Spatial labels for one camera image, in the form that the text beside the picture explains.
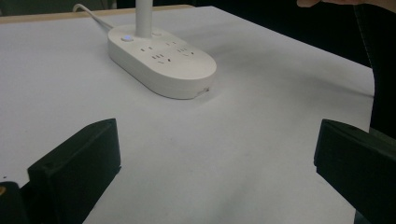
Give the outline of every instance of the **white surface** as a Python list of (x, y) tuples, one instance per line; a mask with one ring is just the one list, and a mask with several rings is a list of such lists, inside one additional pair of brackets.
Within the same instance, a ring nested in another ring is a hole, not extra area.
[(322, 119), (368, 130), (371, 70), (213, 7), (153, 22), (215, 59), (210, 92), (151, 92), (89, 18), (0, 25), (0, 178), (25, 184), (34, 161), (116, 118), (122, 169), (85, 223), (353, 223), (313, 158)]
[[(143, 85), (174, 99), (192, 99), (209, 90), (216, 62), (207, 53), (161, 29), (154, 29), (152, 38), (134, 33), (134, 25), (111, 29), (108, 55)], [(127, 35), (133, 41), (125, 42)]]

